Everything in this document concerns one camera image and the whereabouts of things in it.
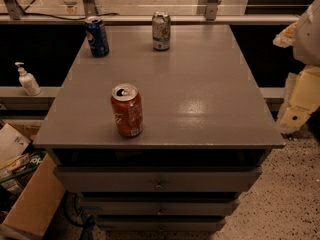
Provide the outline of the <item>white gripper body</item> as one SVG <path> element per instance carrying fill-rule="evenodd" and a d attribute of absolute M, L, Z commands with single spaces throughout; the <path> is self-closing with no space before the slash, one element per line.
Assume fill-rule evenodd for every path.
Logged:
<path fill-rule="evenodd" d="M 278 112 L 282 134 L 298 131 L 320 107 L 320 67 L 307 65 L 299 74 L 289 73 L 284 101 Z"/>

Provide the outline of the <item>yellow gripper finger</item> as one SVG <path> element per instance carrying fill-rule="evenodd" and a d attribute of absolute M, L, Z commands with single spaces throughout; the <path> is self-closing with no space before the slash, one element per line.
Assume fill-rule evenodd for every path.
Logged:
<path fill-rule="evenodd" d="M 284 30 L 282 30 L 279 34 L 275 36 L 273 39 L 273 44 L 277 47 L 287 48 L 294 44 L 295 40 L 295 30 L 297 27 L 297 23 L 292 23 Z"/>

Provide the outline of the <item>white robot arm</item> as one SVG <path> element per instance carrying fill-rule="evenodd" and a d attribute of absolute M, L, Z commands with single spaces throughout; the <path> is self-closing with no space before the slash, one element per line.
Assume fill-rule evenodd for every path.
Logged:
<path fill-rule="evenodd" d="M 298 74 L 288 74 L 277 115 L 281 133 L 292 134 L 320 107 L 320 0 L 314 0 L 297 22 L 277 34 L 273 44 L 292 46 L 294 59 L 305 65 Z"/>

